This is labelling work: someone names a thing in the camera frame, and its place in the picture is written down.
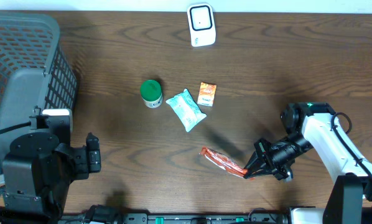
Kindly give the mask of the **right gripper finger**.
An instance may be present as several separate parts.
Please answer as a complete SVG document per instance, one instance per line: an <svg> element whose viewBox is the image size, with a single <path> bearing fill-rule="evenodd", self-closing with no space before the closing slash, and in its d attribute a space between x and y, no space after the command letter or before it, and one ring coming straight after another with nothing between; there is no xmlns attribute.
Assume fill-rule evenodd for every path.
<svg viewBox="0 0 372 224"><path fill-rule="evenodd" d="M246 170L259 170L266 166L265 153L261 149L257 149L253 152L244 169Z"/></svg>
<svg viewBox="0 0 372 224"><path fill-rule="evenodd" d="M272 175L272 170L267 168L252 168L250 167L245 175L243 176L244 179L253 179L255 177L264 176L264 175Z"/></svg>

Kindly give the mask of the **orange red candy bar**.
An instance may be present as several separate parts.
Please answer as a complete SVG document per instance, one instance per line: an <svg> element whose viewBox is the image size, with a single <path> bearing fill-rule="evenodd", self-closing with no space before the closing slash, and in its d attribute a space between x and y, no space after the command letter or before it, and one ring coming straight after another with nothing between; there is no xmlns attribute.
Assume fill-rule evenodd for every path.
<svg viewBox="0 0 372 224"><path fill-rule="evenodd" d="M210 162L214 163L219 168L227 171L227 173L245 179L244 176L246 175L247 170L241 168L228 156L205 146L202 147L202 150L199 154L208 159Z"/></svg>

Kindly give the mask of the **orange tissue pack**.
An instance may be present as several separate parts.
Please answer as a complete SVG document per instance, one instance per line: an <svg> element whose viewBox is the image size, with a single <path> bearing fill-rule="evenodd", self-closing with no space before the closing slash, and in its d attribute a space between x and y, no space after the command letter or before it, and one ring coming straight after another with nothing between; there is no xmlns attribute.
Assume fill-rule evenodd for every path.
<svg viewBox="0 0 372 224"><path fill-rule="evenodd" d="M212 107L214 104L216 85L201 82L197 104Z"/></svg>

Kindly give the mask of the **teal wet wipes pack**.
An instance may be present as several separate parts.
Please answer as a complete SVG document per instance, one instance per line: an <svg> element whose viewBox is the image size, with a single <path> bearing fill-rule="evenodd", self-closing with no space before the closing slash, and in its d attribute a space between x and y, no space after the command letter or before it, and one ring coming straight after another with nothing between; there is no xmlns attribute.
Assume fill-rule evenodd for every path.
<svg viewBox="0 0 372 224"><path fill-rule="evenodd" d="M166 100L182 122L186 132L190 132L199 122L207 117L202 113L190 92L185 88L183 92Z"/></svg>

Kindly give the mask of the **green lid white jar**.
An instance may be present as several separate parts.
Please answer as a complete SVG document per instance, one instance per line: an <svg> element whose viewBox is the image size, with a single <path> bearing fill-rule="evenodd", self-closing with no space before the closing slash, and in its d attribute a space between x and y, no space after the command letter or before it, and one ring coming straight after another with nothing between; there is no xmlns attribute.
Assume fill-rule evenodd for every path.
<svg viewBox="0 0 372 224"><path fill-rule="evenodd" d="M159 82L146 80L140 87L141 97L148 108L157 108L162 104L163 94Z"/></svg>

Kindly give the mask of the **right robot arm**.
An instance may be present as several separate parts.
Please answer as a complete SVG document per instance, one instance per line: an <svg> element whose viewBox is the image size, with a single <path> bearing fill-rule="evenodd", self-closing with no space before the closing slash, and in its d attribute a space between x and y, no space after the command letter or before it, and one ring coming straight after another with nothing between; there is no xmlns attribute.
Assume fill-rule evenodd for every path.
<svg viewBox="0 0 372 224"><path fill-rule="evenodd" d="M257 208L248 223L372 223L372 163L344 131L340 117L328 103L291 103L280 118L286 137L271 143L254 143L255 152L245 168L245 179L273 175L291 180L291 165L315 149L333 181L325 208L291 207L286 213Z"/></svg>

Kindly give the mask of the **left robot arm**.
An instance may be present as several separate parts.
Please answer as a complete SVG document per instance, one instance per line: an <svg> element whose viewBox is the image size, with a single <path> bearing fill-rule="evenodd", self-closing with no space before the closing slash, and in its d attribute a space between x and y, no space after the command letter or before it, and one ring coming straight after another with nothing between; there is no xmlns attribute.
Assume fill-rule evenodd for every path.
<svg viewBox="0 0 372 224"><path fill-rule="evenodd" d="M74 148L54 134L25 134L13 140L2 168L0 223L58 223L70 184L101 170L100 142L89 133Z"/></svg>

